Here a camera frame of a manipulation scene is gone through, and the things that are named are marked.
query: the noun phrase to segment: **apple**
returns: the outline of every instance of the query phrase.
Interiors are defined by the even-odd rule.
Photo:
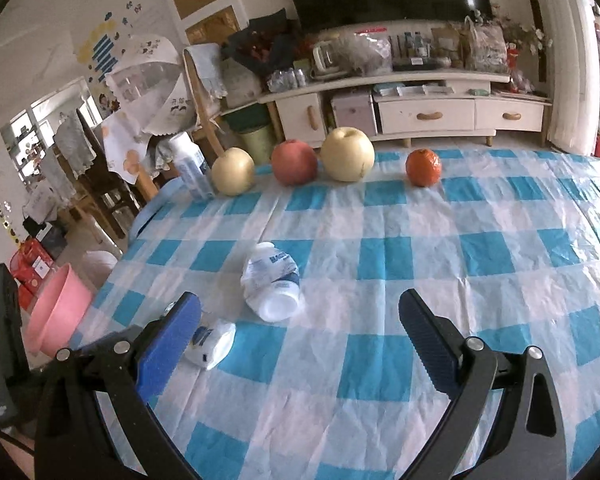
[[[336,128],[322,144],[320,159],[327,174],[341,182],[357,182],[374,166],[376,152],[356,128]]]
[[[271,154],[271,168],[283,186],[302,186],[318,175],[318,157],[302,140],[286,140]]]
[[[256,165],[249,153],[229,148],[211,167],[211,181],[216,189],[228,196],[237,196],[253,186]]]

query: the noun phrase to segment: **metal screw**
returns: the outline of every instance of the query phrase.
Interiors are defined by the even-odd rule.
[[[537,346],[530,346],[529,350],[528,350],[528,354],[533,359],[542,359],[542,350],[539,349]]]
[[[113,351],[116,354],[126,354],[129,352],[131,345],[129,341],[118,341],[115,345],[113,345]]]
[[[468,348],[475,351],[480,351],[484,348],[484,343],[482,342],[482,339],[477,337],[467,338],[466,345]]]
[[[71,351],[68,348],[61,348],[58,350],[58,353],[56,353],[56,359],[58,359],[58,361],[66,361],[70,355]]]

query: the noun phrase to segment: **white curtain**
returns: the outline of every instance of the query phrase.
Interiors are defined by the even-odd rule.
[[[538,0],[554,101],[548,139],[565,152],[590,155],[600,115],[600,61],[592,0]]]

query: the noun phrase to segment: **plastic tablecloth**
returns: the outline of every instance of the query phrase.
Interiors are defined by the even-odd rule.
[[[210,371],[181,360],[152,407],[205,480],[399,478],[440,420],[437,393],[398,320],[416,288],[493,349],[545,352],[573,476],[600,443],[600,161],[551,152],[443,150],[443,178],[405,180],[378,153],[362,182],[280,186],[265,168],[236,198],[173,196],[139,235],[72,339],[156,319],[189,290],[235,321]],[[278,324],[244,304],[258,241],[293,256],[305,310]],[[479,454],[494,392],[461,469]],[[110,404],[123,459],[139,464]]]

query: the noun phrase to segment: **green trash can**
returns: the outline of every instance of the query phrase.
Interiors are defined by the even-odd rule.
[[[273,148],[276,145],[270,124],[238,132],[238,136],[242,140],[245,151],[251,155],[256,166],[269,164],[271,161],[271,152],[273,152]]]

